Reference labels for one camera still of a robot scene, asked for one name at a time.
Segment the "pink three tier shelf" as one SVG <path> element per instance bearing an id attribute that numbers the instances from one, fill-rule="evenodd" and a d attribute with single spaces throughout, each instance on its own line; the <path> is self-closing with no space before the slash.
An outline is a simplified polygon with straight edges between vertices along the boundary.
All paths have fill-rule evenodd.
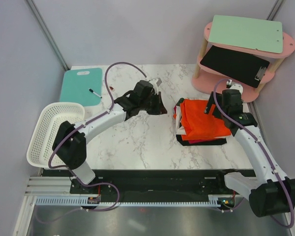
<path id="1" fill-rule="evenodd" d="M 192 86 L 203 93 L 210 94 L 214 86 L 218 83 L 221 79 L 230 79 L 226 75 L 220 73 L 217 70 L 209 68 L 205 65 L 201 64 L 203 57 L 211 50 L 207 47 L 208 45 L 208 38 L 211 32 L 212 22 L 206 25 L 204 30 L 204 39 L 202 42 L 201 49 L 199 51 L 197 57 L 197 64 L 196 70 L 194 72 L 192 78 Z M 241 48 L 236 46 L 224 45 L 224 44 L 217 44 L 213 43 L 211 48 L 217 49 L 218 51 L 222 52 L 230 52 L 235 54 L 236 56 L 241 55 L 249 55 L 254 56 L 258 59 L 265 57 L 266 59 L 274 59 L 273 63 L 270 63 L 266 70 L 263 73 L 263 76 L 259 81 L 255 80 L 253 77 L 250 76 L 250 72 L 248 70 L 244 70 L 242 76 L 239 80 L 235 78 L 231 78 L 235 83 L 241 84 L 243 87 L 243 95 L 242 99 L 244 102 L 253 102 L 259 96 L 260 91 L 265 86 L 266 83 L 271 81 L 275 76 L 275 71 L 281 65 L 285 58 L 290 56 L 295 51 L 295 41 L 294 39 L 289 36 L 287 33 L 283 33 L 283 52 L 280 54 L 270 53 L 270 52 L 263 52 L 253 49 Z"/>

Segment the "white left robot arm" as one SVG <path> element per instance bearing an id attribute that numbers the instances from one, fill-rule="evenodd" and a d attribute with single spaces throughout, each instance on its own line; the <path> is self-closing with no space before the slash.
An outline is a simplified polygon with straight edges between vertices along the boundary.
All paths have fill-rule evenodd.
<path id="1" fill-rule="evenodd" d="M 94 193 L 98 188 L 95 173 L 86 161 L 87 144 L 103 131 L 138 115 L 140 111 L 149 115 L 166 114 L 159 91 L 161 83 L 160 78 L 140 80 L 133 90 L 115 99 L 108 110 L 75 124 L 65 121 L 60 125 L 52 155 L 57 155 L 74 173 L 87 193 Z"/>

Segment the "white plastic basket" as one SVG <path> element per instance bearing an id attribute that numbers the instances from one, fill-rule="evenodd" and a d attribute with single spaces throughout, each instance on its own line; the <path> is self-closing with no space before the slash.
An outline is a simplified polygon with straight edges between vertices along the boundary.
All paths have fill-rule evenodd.
<path id="1" fill-rule="evenodd" d="M 59 126 L 65 121 L 77 123 L 84 118 L 85 109 L 78 103 L 56 102 L 46 106 L 39 116 L 29 143 L 28 163 L 34 167 L 48 168 Z"/>

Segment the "mint green board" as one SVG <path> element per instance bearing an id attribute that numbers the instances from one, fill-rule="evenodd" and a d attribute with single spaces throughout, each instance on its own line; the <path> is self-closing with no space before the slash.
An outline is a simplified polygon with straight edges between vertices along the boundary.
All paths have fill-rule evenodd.
<path id="1" fill-rule="evenodd" d="M 208 41 L 279 54 L 283 52 L 282 23 L 238 16 L 215 15 Z"/>

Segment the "black marker pen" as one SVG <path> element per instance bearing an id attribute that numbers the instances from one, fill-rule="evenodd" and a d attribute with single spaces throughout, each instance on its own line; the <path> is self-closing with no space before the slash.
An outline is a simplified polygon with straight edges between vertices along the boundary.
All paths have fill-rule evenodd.
<path id="1" fill-rule="evenodd" d="M 92 94 L 96 95 L 97 97 L 99 97 L 100 99 L 102 98 L 102 96 L 98 93 L 96 93 L 94 90 L 92 90 L 91 88 L 88 89 Z"/>

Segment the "teal cutting board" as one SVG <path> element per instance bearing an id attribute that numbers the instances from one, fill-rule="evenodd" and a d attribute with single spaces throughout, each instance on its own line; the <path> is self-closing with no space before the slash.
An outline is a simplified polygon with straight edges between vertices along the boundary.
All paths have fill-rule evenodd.
<path id="1" fill-rule="evenodd" d="M 89 89 L 101 95 L 103 72 L 101 68 L 66 71 L 63 77 L 60 102 L 73 102 L 84 107 L 96 106 L 101 99 Z"/>

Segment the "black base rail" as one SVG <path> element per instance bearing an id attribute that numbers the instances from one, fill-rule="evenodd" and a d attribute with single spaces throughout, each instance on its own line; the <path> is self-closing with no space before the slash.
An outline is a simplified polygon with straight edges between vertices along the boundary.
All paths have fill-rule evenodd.
<path id="1" fill-rule="evenodd" d="M 204 201 L 210 195 L 233 198 L 222 175 L 225 170 L 97 170 L 88 187 L 73 180 L 71 194 L 99 194 L 119 201 Z"/>

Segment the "black clipboard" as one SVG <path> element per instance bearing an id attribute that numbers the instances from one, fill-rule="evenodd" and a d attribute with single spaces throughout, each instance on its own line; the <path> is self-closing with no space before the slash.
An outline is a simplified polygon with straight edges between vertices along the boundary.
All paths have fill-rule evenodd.
<path id="1" fill-rule="evenodd" d="M 252 54 L 211 46 L 200 64 L 257 88 L 270 62 Z"/>

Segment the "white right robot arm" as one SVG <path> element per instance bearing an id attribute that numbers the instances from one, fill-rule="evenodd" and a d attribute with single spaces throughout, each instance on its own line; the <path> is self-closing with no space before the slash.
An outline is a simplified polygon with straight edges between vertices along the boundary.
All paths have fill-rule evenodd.
<path id="1" fill-rule="evenodd" d="M 225 89 L 212 91 L 205 114 L 212 112 L 231 131 L 232 136 L 244 149 L 256 175 L 252 180 L 240 172 L 224 174 L 215 181 L 216 190 L 228 193 L 233 190 L 249 201 L 257 217 L 290 213 L 294 216 L 295 178 L 290 179 L 279 167 L 267 148 L 258 124 L 251 113 L 243 111 L 241 92 Z"/>

